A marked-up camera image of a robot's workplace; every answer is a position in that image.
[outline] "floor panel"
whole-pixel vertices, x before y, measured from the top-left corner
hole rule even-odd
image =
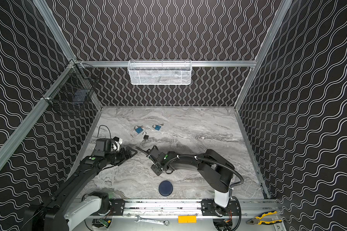
[[[160,131],[153,124],[164,123]],[[233,195],[238,198],[264,198],[259,181],[247,153],[243,137],[232,108],[104,108],[85,152],[90,155],[95,147],[98,127],[106,125],[111,136],[123,139],[123,145],[139,146],[144,150],[157,145],[162,152],[182,154],[204,153],[213,149],[229,160],[245,182],[237,186]],[[143,145],[143,135],[134,126],[144,126],[149,139]],[[99,138],[109,137],[105,127]],[[176,170],[156,176],[150,169],[152,162],[139,152],[119,167],[103,170],[80,193],[108,192],[111,198],[164,198],[158,192],[163,180],[169,180],[174,198],[213,198],[214,190],[198,172]]]

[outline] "wrench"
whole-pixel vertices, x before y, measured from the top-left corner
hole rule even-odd
[[[135,222],[145,221],[145,222],[149,222],[149,223],[161,224],[161,225],[166,225],[166,226],[168,226],[170,224],[169,221],[152,220],[152,219],[142,218],[140,216],[135,216],[135,217],[137,218],[137,220],[135,220]]]

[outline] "aluminum frame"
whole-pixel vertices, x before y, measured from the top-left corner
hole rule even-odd
[[[143,215],[149,218],[177,218],[182,215],[195,215],[197,218],[213,219],[216,216],[202,216],[201,199],[124,199],[125,208],[122,216],[108,216],[108,218],[135,218]],[[68,210],[81,203],[75,199]],[[242,209],[242,218],[252,219],[264,212],[279,210],[279,203],[274,199],[239,199]],[[269,215],[268,218],[278,219],[278,215]]]
[[[37,120],[45,112],[49,106],[48,102],[44,99],[49,97],[53,91],[60,85],[60,83],[68,76],[68,73],[73,71],[74,62],[71,60],[64,71],[56,79],[56,81],[46,91],[44,97],[41,98],[28,115],[23,119],[19,126],[9,136],[5,143],[0,148],[0,171],[5,166],[6,162],[13,155],[18,146],[22,143],[32,127],[37,123]]]
[[[76,61],[93,67],[127,67],[129,61]],[[256,61],[192,61],[192,67],[255,67]]]
[[[248,135],[247,135],[247,132],[245,131],[245,128],[244,128],[242,119],[240,117],[240,114],[239,114],[239,112],[237,110],[234,109],[234,111],[235,111],[236,120],[238,121],[239,128],[241,130],[241,133],[242,133],[242,136],[243,136],[243,140],[244,140],[245,146],[247,147],[247,151],[248,151],[248,154],[249,154],[249,157],[250,157],[250,161],[252,162],[252,165],[253,165],[254,171],[256,173],[257,179],[260,182],[260,184],[262,184],[262,189],[264,190],[264,193],[266,194],[267,198],[271,198],[269,190],[266,188],[266,184],[265,184],[264,178],[261,175],[260,167],[257,164],[256,156],[254,155],[252,146],[251,146],[250,141],[248,139]]]
[[[241,93],[238,96],[238,99],[236,99],[236,103],[234,105],[235,109],[238,111],[245,99],[245,96],[247,95],[250,86],[252,85],[254,78],[256,77],[256,74],[258,70],[260,69],[262,63],[264,62],[264,59],[266,57],[266,54],[268,53],[270,46],[272,42],[275,39],[275,36],[282,25],[282,22],[284,20],[285,15],[287,14],[290,6],[291,6],[292,0],[282,0],[278,7],[278,11],[275,13],[275,17],[270,25],[270,28],[266,34],[266,37],[264,39],[264,42],[261,45],[261,48],[259,50],[259,53],[256,56],[257,64],[255,65],[252,70],[250,70],[245,83],[241,89]]]
[[[63,54],[68,59],[68,61],[70,61],[71,59],[76,60],[76,55],[73,53],[69,43],[65,39],[65,36],[61,31],[58,23],[56,22],[56,19],[54,18],[51,9],[46,3],[46,0],[33,0],[33,3],[44,18],[46,25],[49,27],[51,33],[53,33],[55,40],[59,44],[60,48],[63,51]]]
[[[79,162],[83,159],[83,155],[85,154],[86,152],[86,149],[87,149],[87,146],[89,145],[89,142],[93,136],[93,133],[95,131],[95,129],[97,128],[97,125],[98,125],[98,122],[99,122],[99,119],[100,119],[100,116],[102,114],[102,111],[99,110],[97,112],[97,115],[95,116],[94,118],[94,121],[93,121],[93,124],[91,125],[90,127],[90,130],[89,132],[87,133],[87,136],[85,138],[85,141],[83,142],[82,146],[81,146],[81,149],[80,151],[78,152],[78,155],[76,157],[76,160],[75,162],[73,163],[73,166],[71,168],[71,170],[69,171],[69,174],[68,174],[68,177],[67,177],[67,180],[71,177],[71,175],[76,171],[76,169],[78,168],[79,166]]]

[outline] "patterned wall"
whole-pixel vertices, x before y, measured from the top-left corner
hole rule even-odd
[[[82,117],[62,117],[49,106],[0,171],[0,231],[19,230],[24,210],[65,182],[96,113],[92,103]]]
[[[67,63],[32,1],[0,1],[0,147]],[[89,104],[83,117],[41,116],[0,171],[0,231],[65,181],[95,115]]]
[[[106,106],[234,106],[249,69],[193,68],[190,85],[132,85],[127,68],[105,68],[96,93]]]
[[[290,231],[347,230],[347,0],[295,0],[240,114]]]
[[[32,1],[0,1],[0,147],[67,63]]]
[[[79,60],[253,60],[280,0],[47,3]]]

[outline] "pliers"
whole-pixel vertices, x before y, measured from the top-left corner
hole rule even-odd
[[[261,219],[264,218],[265,216],[276,214],[277,212],[278,211],[275,210],[275,211],[271,211],[271,212],[268,212],[268,213],[264,213],[264,214],[262,214],[259,217],[255,217],[255,218],[247,221],[247,224],[250,224],[250,225],[273,225],[273,224],[276,224],[276,223],[281,223],[281,222],[283,222],[281,219],[274,220],[274,221],[261,221]]]

